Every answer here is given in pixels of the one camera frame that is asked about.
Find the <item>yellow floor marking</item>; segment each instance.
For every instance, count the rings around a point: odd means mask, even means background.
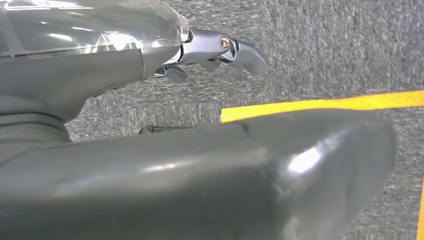
[[[416,231],[416,240],[424,240],[424,182],[422,183],[421,207],[418,217],[418,230]]]
[[[224,108],[221,122],[308,109],[376,110],[420,106],[424,106],[424,90]]]

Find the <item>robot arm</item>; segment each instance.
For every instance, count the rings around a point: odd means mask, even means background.
[[[0,1],[0,239],[328,240],[383,187],[392,126],[310,110],[72,143],[101,92],[266,58],[157,1]]]

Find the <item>screw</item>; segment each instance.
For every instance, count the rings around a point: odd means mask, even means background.
[[[221,37],[221,47],[224,50],[228,50],[230,48],[230,39],[225,35]]]

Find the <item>gray carpet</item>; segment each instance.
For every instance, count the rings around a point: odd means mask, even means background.
[[[149,79],[90,99],[67,125],[85,141],[144,126],[218,123],[220,109],[424,89],[424,1],[172,0],[192,26],[255,43],[265,77],[223,66],[185,70],[196,83]],[[390,183],[339,239],[414,240],[424,176],[424,107],[379,110],[399,132]]]

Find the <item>transparent plastic cover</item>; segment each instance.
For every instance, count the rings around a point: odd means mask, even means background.
[[[179,46],[189,24],[157,0],[0,0],[0,58]]]

